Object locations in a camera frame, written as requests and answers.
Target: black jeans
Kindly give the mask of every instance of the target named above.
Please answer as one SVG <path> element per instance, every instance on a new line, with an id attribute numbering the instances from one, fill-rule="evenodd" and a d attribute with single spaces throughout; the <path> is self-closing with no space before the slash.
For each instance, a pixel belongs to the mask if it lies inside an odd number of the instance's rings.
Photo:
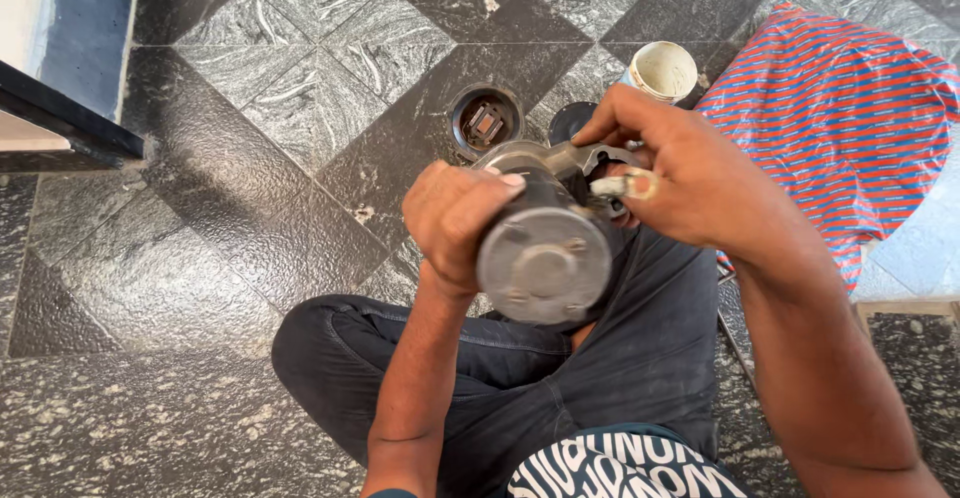
<path id="1" fill-rule="evenodd" d="M 444 426 L 438 495 L 487 496 L 528 456 L 571 434 L 654 423 L 716 457 L 714 251 L 641 227 L 614 250 L 597 324 L 577 352 L 560 332 L 468 317 Z M 384 371 L 410 308 L 356 295 L 290 310 L 276 375 L 334 442 L 366 466 Z"/>

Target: blue wall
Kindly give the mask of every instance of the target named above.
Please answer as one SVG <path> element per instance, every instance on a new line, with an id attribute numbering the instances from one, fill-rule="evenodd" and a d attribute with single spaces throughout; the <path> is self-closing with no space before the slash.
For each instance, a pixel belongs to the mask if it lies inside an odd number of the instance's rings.
<path id="1" fill-rule="evenodd" d="M 113 121 L 133 0 L 54 0 L 39 80 Z"/>

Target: black marble floor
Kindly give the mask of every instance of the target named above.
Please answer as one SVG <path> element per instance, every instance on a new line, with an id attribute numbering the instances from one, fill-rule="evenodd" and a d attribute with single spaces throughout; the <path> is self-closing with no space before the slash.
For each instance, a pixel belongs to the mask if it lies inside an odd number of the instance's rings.
<path id="1" fill-rule="evenodd" d="M 504 85 L 542 140 L 668 40 L 700 67 L 692 107 L 776 1 L 138 0 L 122 123 L 146 167 L 0 175 L 0 494 L 355 494 L 362 468 L 285 395 L 267 346 L 309 296 L 411 301 L 400 204 L 428 163 L 462 162 L 451 97 Z M 960 60 L 957 0 L 791 1 Z M 875 324 L 960 492 L 954 326 Z M 758 494 L 799 493 L 720 346 L 724 460 Z"/>

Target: metal motor housing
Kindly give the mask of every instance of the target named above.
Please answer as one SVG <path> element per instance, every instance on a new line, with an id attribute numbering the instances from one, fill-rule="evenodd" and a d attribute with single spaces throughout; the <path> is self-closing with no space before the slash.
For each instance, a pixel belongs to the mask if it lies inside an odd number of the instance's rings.
<path id="1" fill-rule="evenodd" d="M 590 198 L 586 178 L 606 161 L 637 165 L 629 151 L 604 144 L 546 147 L 522 139 L 474 164 L 526 179 L 523 194 L 491 222 L 477 257 L 480 288 L 500 313 L 544 325 L 576 322 L 603 295 L 619 204 Z"/>

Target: knee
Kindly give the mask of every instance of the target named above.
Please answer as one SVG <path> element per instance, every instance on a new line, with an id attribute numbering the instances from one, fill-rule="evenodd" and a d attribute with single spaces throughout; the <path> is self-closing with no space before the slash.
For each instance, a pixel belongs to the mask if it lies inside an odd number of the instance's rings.
<path id="1" fill-rule="evenodd" d="M 304 357 L 330 341 L 330 318 L 343 313 L 353 304 L 352 296 L 321 295 L 296 305 L 283 317 L 280 327 L 273 335 L 270 360 L 273 371 L 281 381 Z"/>

